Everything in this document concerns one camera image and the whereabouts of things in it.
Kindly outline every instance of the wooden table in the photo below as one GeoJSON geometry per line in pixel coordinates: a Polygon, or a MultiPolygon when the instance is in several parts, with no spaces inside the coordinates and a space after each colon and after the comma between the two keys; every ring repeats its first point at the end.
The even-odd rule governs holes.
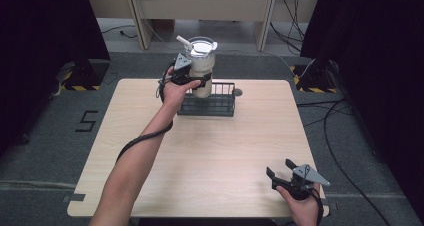
{"type": "MultiPolygon", "coordinates": [[[[266,167],[290,180],[286,158],[298,165],[316,166],[289,83],[214,82],[233,82],[243,91],[236,98],[234,117],[177,115],[132,216],[290,216],[287,204],[271,189],[266,167]]],[[[155,96],[157,86],[155,79],[119,82],[75,189],[75,194],[85,198],[70,202],[69,215],[94,214],[118,153],[139,135],[161,105],[155,96]]]]}

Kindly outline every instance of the yellow black hazard tape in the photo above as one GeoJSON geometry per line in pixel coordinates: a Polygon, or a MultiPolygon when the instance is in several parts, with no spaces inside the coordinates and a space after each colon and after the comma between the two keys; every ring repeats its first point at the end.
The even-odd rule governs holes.
{"type": "Polygon", "coordinates": [[[295,75],[293,77],[294,80],[294,84],[296,85],[296,89],[301,91],[301,92],[312,92],[312,93],[336,93],[337,90],[332,86],[333,82],[331,82],[331,79],[328,78],[328,85],[324,86],[324,87],[312,87],[312,86],[307,86],[302,84],[302,80],[301,78],[299,78],[297,75],[295,75]]]}
{"type": "Polygon", "coordinates": [[[74,90],[74,91],[87,91],[87,90],[99,90],[100,85],[98,82],[90,82],[87,80],[84,83],[78,82],[78,80],[72,80],[72,71],[66,74],[62,81],[61,90],[74,90]]]}

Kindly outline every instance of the human arm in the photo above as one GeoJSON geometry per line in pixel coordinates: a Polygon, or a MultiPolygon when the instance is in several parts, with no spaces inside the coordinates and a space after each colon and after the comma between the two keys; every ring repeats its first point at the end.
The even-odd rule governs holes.
{"type": "MultiPolygon", "coordinates": [[[[178,86],[172,82],[164,87],[164,102],[142,131],[147,135],[166,128],[181,106],[186,91],[200,84],[193,81],[178,86]]],[[[143,140],[129,148],[116,162],[105,186],[90,225],[127,225],[140,190],[153,166],[164,135],[143,140]]]]}
{"type": "MultiPolygon", "coordinates": [[[[283,196],[290,207],[293,221],[298,226],[316,226],[318,219],[318,204],[314,197],[309,196],[305,200],[296,200],[283,187],[277,186],[277,191],[283,196]]],[[[314,184],[312,193],[319,197],[319,184],[314,184]]]]}

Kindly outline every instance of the black wire basket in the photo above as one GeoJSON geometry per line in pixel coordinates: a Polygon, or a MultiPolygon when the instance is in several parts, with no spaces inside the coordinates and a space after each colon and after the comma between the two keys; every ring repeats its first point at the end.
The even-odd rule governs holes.
{"type": "Polygon", "coordinates": [[[233,117],[235,109],[235,84],[212,82],[212,92],[207,98],[196,98],[192,91],[184,97],[178,115],[233,117]]]}

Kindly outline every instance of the gray carpet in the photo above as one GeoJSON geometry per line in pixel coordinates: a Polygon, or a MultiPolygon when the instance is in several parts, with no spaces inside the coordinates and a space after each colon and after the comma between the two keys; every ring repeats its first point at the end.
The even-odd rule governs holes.
{"type": "MultiPolygon", "coordinates": [[[[0,159],[0,225],[87,224],[89,219],[67,215],[66,197],[78,182],[117,82],[122,78],[159,78],[175,56],[111,53],[112,63],[100,90],[62,91],[53,98],[32,128],[30,142],[11,147],[0,159]],[[80,123],[86,111],[97,111],[85,118],[95,124],[90,132],[76,132],[90,128],[80,123]]],[[[308,62],[297,57],[285,59],[289,65],[308,62]]],[[[344,97],[340,92],[298,92],[288,67],[273,56],[217,55],[214,78],[287,80],[298,104],[344,97]]],[[[321,225],[385,225],[333,160],[322,120],[332,104],[319,106],[299,106],[299,113],[316,165],[332,184],[325,190],[331,214],[321,225]]],[[[388,167],[373,154],[349,105],[342,102],[336,108],[339,111],[327,119],[327,134],[346,174],[391,225],[421,225],[388,167]]],[[[285,221],[275,220],[277,225],[285,221]]],[[[140,225],[159,224],[145,220],[140,225]]]]}

